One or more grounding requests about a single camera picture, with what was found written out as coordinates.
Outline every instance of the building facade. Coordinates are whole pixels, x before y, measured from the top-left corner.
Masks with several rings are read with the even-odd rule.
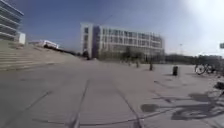
[[[48,46],[48,47],[53,47],[56,49],[59,49],[59,47],[60,47],[59,44],[53,43],[49,40],[31,41],[31,42],[28,42],[28,44],[37,45],[37,46],[41,46],[41,47]]]
[[[92,58],[98,58],[102,52],[123,53],[127,47],[145,57],[165,52],[160,35],[93,24],[81,24],[81,42],[82,50],[87,50]]]
[[[23,13],[0,0],[0,40],[14,41]]]

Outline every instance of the bollard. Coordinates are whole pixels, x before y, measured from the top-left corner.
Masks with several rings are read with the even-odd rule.
[[[150,71],[153,70],[153,64],[152,64],[152,62],[150,62],[150,64],[149,64],[149,70],[150,70]]]
[[[136,62],[136,67],[137,67],[137,68],[140,67],[139,61]]]
[[[178,75],[178,66],[174,66],[173,67],[173,76],[177,76]]]

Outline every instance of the person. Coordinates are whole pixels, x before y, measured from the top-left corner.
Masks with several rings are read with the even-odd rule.
[[[88,53],[87,50],[84,50],[82,56],[83,56],[84,58],[86,58],[87,60],[90,60],[89,53]]]

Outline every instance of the sign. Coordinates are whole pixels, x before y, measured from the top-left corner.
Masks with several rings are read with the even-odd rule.
[[[219,48],[224,49],[224,43],[220,43]]]

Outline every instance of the ground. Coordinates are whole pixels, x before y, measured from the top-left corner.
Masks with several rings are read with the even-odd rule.
[[[193,66],[72,62],[0,73],[1,128],[221,128],[224,108],[207,93],[214,75]]]

